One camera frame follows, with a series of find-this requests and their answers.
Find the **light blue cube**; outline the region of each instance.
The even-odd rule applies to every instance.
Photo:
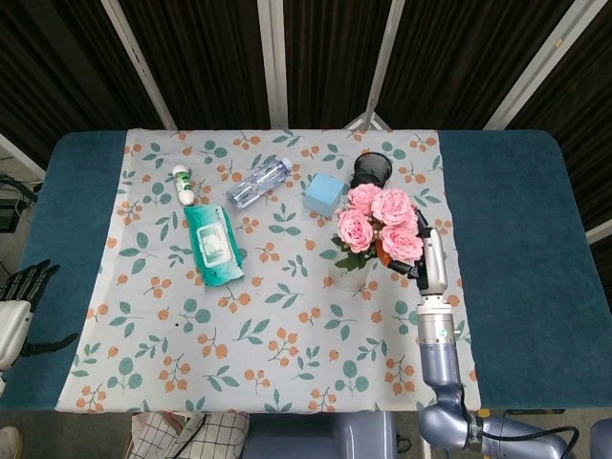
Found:
[[[338,205],[343,189],[343,182],[319,172],[304,191],[304,207],[329,217]]]

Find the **water bottle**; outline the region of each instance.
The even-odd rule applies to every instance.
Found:
[[[234,186],[228,198],[237,208],[245,208],[269,189],[281,184],[291,174],[292,163],[287,158],[272,161]]]

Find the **wet wipes package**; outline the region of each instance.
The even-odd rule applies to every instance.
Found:
[[[185,208],[195,261],[210,286],[223,285],[245,274],[242,257],[231,231],[231,222],[221,206]]]

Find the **table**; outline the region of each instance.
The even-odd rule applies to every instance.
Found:
[[[612,323],[557,145],[537,131],[439,135],[482,404],[611,405]],[[36,313],[32,340],[62,337],[82,323],[85,311],[70,305],[86,302],[93,288],[124,136],[72,134],[55,150],[23,264],[51,257],[63,267]],[[83,199],[61,200],[74,195]],[[69,234],[79,245],[66,252]],[[72,358],[20,360],[0,405],[53,408]]]

